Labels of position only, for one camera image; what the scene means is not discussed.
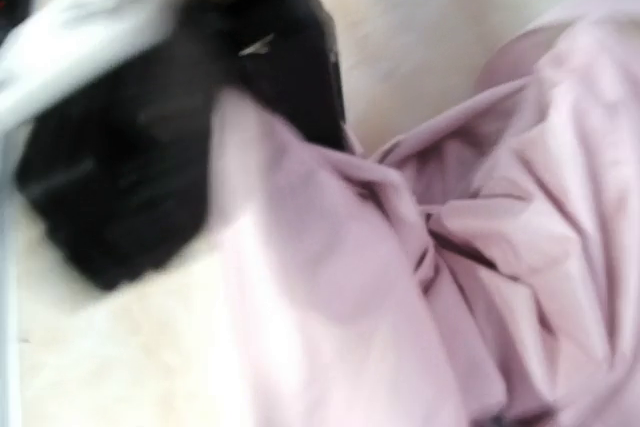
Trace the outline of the pink and black folding umbrella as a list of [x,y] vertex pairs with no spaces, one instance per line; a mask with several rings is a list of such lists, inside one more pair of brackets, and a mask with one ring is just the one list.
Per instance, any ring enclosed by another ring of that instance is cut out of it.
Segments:
[[573,0],[371,158],[213,119],[222,426],[639,422],[639,0]]

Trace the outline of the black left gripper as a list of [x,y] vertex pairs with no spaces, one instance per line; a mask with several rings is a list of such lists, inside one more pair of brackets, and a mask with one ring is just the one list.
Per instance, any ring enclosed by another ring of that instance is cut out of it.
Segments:
[[344,148],[335,25],[319,0],[179,0],[166,40],[36,119],[18,190],[97,288],[161,268],[201,229],[210,116],[227,87]]

